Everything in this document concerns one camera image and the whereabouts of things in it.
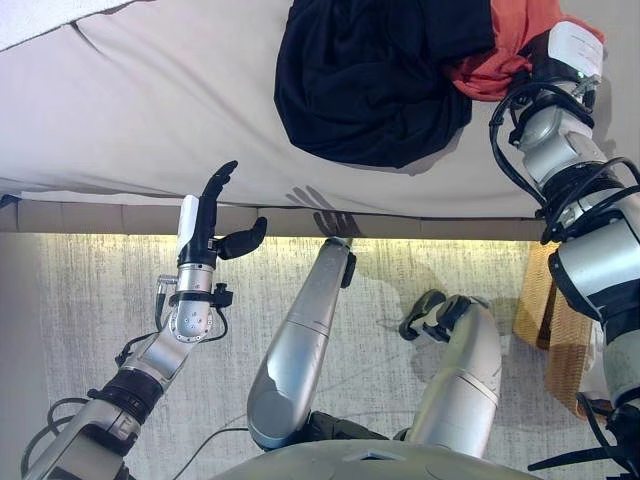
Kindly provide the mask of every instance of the clothing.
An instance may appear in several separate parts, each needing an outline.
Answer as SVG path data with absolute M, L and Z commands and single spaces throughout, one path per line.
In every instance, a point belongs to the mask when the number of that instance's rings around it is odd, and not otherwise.
M 530 73 L 531 63 L 518 52 L 558 22 L 577 23 L 604 42 L 602 32 L 578 18 L 564 15 L 558 0 L 491 0 L 491 18 L 495 49 L 444 68 L 456 88 L 475 100 L 500 100 L 516 72 Z
M 489 0 L 295 0 L 275 104 L 297 147 L 400 168 L 471 119 L 469 99 L 438 62 L 493 46 Z

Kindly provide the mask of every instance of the white sheet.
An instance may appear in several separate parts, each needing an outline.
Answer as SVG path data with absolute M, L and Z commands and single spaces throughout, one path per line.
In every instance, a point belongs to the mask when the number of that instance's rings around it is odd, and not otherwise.
M 333 164 L 291 146 L 272 101 L 289 5 L 134 3 L 78 22 L 99 52 L 69 27 L 3 52 L 0 190 L 184 195 L 235 159 L 240 166 L 222 196 L 230 203 L 309 205 L 318 192 L 325 205 L 355 212 L 532 216 L 533 202 L 493 161 L 492 104 L 476 102 L 457 142 L 401 173 Z M 594 136 L 608 155 L 638 159 L 640 3 L 563 7 L 607 34 Z

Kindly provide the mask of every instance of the gray carpet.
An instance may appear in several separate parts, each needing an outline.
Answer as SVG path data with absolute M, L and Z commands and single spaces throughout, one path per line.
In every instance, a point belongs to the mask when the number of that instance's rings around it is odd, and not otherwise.
M 155 278 L 174 273 L 175 240 L 21 238 L 33 244 L 39 264 L 37 310 L 49 401 L 83 395 L 114 374 L 113 357 L 128 339 L 152 330 Z M 139 480 L 168 480 L 214 430 L 245 424 L 253 375 L 321 242 L 270 238 L 247 257 L 220 262 L 217 278 L 235 292 L 228 309 L 230 334 L 198 347 L 145 424 L 127 458 Z M 544 391 L 545 355 L 508 335 L 528 244 L 358 240 L 354 249 L 356 274 L 338 301 L 315 408 L 385 435 L 409 426 L 444 347 L 407 343 L 395 328 L 421 293 L 440 288 L 490 300 L 504 335 L 502 398 L 486 458 L 525 469 L 548 456 L 595 446 L 587 424 Z M 44 413 L 25 415 L 44 422 Z M 182 478 L 209 478 L 259 453 L 247 433 L 224 434 Z M 544 473 L 545 478 L 602 479 L 617 471 L 596 462 Z

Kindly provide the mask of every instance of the cable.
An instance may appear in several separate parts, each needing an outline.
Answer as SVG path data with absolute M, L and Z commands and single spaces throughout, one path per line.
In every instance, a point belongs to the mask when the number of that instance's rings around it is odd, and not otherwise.
M 191 456 L 189 461 L 187 463 L 185 463 L 184 467 L 182 467 L 180 469 L 180 471 L 178 473 L 176 473 L 176 475 L 174 477 L 171 478 L 171 480 L 177 480 L 180 477 L 180 475 L 182 475 L 184 473 L 184 471 L 187 468 L 189 468 L 189 465 L 191 465 L 191 462 L 193 462 L 195 460 L 195 458 L 198 456 L 200 451 L 207 445 L 207 443 L 209 443 L 216 436 L 220 435 L 221 433 L 226 433 L 226 432 L 248 432 L 248 431 L 249 431 L 249 429 L 246 428 L 246 427 L 233 427 L 233 428 L 221 428 L 217 432 L 212 433 L 211 435 L 209 435 L 206 438 L 206 440 L 204 442 L 202 442 L 200 444 L 200 446 L 195 451 L 195 453 Z
M 575 110 L 580 111 L 583 115 L 589 115 L 589 112 L 582 107 L 570 94 L 562 90 L 560 87 L 556 85 L 552 85 L 549 83 L 543 82 L 529 82 L 524 85 L 520 85 L 513 90 L 511 90 L 501 101 L 498 103 L 498 106 L 493 112 L 491 116 L 491 121 L 489 122 L 489 141 L 491 143 L 491 150 L 493 151 L 493 156 L 500 167 L 500 170 L 517 186 L 522 188 L 525 192 L 527 192 L 531 197 L 533 197 L 536 202 L 540 204 L 540 206 L 544 207 L 546 201 L 542 195 L 529 183 L 527 182 L 520 173 L 509 163 L 507 158 L 505 157 L 500 145 L 498 144 L 498 132 L 500 127 L 504 123 L 504 114 L 507 108 L 511 107 L 511 103 L 514 98 L 519 98 L 524 96 L 525 94 L 529 94 L 530 97 L 533 97 L 536 93 L 539 93 L 541 90 L 545 90 L 551 93 L 555 93 L 559 95 L 561 98 L 567 100 L 569 105 L 573 105 Z
M 38 433 L 36 433 L 33 436 L 31 441 L 25 447 L 24 452 L 22 453 L 22 458 L 20 459 L 20 475 L 22 478 L 26 477 L 27 472 L 29 471 L 29 468 L 30 468 L 29 458 L 31 457 L 31 453 L 33 452 L 33 449 L 40 442 L 40 440 L 42 440 L 47 435 L 47 433 L 53 431 L 52 425 L 53 427 L 57 428 L 61 425 L 64 425 L 65 423 L 69 423 L 73 417 L 74 415 L 59 418 L 58 420 L 55 420 L 54 422 L 52 422 L 51 425 L 47 425 L 46 427 L 44 427 L 42 430 L 40 430 Z
M 55 421 L 53 419 L 53 413 L 55 412 L 56 408 L 62 405 L 66 405 L 68 403 L 80 403 L 84 405 L 85 403 L 88 403 L 88 402 L 89 400 L 87 400 L 86 398 L 68 397 L 68 398 L 63 398 L 62 400 L 58 400 L 53 405 L 51 405 L 51 408 L 49 408 L 49 411 L 47 412 L 47 425 L 49 426 L 53 434 L 56 436 L 60 435 L 60 430 L 58 430 L 58 427 L 55 425 Z
M 122 351 L 120 352 L 120 354 L 116 358 L 114 358 L 118 368 L 122 366 L 122 364 L 127 360 L 127 358 L 129 358 L 129 356 L 131 356 L 131 347 L 134 344 L 136 344 L 138 342 L 141 342 L 142 340 L 146 340 L 151 335 L 155 335 L 156 333 L 158 333 L 158 332 L 147 333 L 146 335 L 141 335 L 139 337 L 134 338 L 133 340 L 129 340 L 125 344 L 125 346 L 122 348 Z
M 627 461 L 621 461 L 619 458 L 614 458 L 611 452 L 611 444 L 607 441 L 604 434 L 602 433 L 602 429 L 600 425 L 598 425 L 598 421 L 596 420 L 595 413 L 593 412 L 593 408 L 591 407 L 591 402 L 587 399 L 587 397 L 582 392 L 576 393 L 576 400 L 584 410 L 585 415 L 587 416 L 587 421 L 589 422 L 589 427 L 591 427 L 591 431 L 593 435 L 598 440 L 600 446 L 609 454 L 609 458 L 611 458 L 614 462 L 616 462 L 620 467 L 625 470 L 631 472 L 630 465 Z
M 574 188 L 569 193 L 569 195 L 567 195 L 564 198 L 562 203 L 558 206 L 558 208 L 556 208 L 556 210 L 553 213 L 552 217 L 549 220 L 547 220 L 547 228 L 545 229 L 545 232 L 542 235 L 543 240 L 546 240 L 545 243 L 547 243 L 551 239 L 551 236 L 552 236 L 552 234 L 554 232 L 557 232 L 558 220 L 560 219 L 560 216 L 566 210 L 566 208 L 571 203 L 579 200 L 580 199 L 580 195 L 587 189 L 587 187 L 589 185 L 591 185 L 600 175 L 602 175 L 602 172 L 604 172 L 608 168 L 611 168 L 614 165 L 617 165 L 619 163 L 622 163 L 626 167 L 628 167 L 629 170 L 631 170 L 631 173 L 633 174 L 634 178 L 636 179 L 636 182 L 640 183 L 640 172 L 638 172 L 638 169 L 636 168 L 636 166 L 628 158 L 626 158 L 626 157 L 616 157 L 616 158 L 612 158 L 608 162 L 603 163 L 596 170 L 594 170 L 593 173 L 591 173 L 591 175 L 589 175 L 580 185 L 576 186 L 576 188 Z M 624 196 L 626 196 L 626 195 L 620 196 L 620 194 L 622 194 L 623 192 L 626 194 L 628 192 L 628 189 L 622 190 L 621 192 L 617 192 L 615 195 L 618 195 L 618 197 L 616 197 L 617 200 L 615 200 L 615 201 L 618 201 L 620 198 L 624 198 Z M 610 199 L 612 199 L 612 198 L 614 198 L 613 195 L 608 197 L 608 198 L 606 198 L 602 202 L 598 203 L 593 208 L 591 208 L 589 211 L 591 212 L 593 210 L 593 212 L 590 214 L 590 217 L 595 216 L 596 215 L 595 212 L 600 213 L 602 210 L 604 210 L 604 208 L 606 208 L 606 207 L 610 206 L 611 204 L 613 204 L 614 201 L 610 201 Z
M 164 307 L 164 299 L 166 298 L 167 294 L 166 293 L 157 293 L 156 294 L 156 310 L 155 310 L 155 321 L 156 321 L 156 328 L 158 329 L 159 332 L 162 331 L 162 310 Z
M 222 320 L 222 325 L 224 327 L 222 330 L 222 333 L 217 337 L 206 338 L 202 340 L 200 343 L 215 342 L 216 340 L 220 340 L 221 338 L 224 338 L 227 336 L 227 333 L 229 332 L 229 324 L 227 323 L 227 317 L 224 316 L 224 313 L 222 313 L 222 310 L 220 308 L 216 308 L 216 313 L 220 317 L 220 320 Z

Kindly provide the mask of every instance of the orange cloth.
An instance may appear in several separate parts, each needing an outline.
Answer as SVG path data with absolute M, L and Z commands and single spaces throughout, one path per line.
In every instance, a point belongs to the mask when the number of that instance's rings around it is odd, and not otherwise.
M 604 43 L 602 32 L 582 20 L 564 15 L 558 0 L 491 0 L 495 48 L 444 68 L 456 88 L 475 100 L 496 101 L 507 93 L 513 74 L 531 72 L 528 59 L 518 52 L 533 37 L 563 20 L 574 22 Z

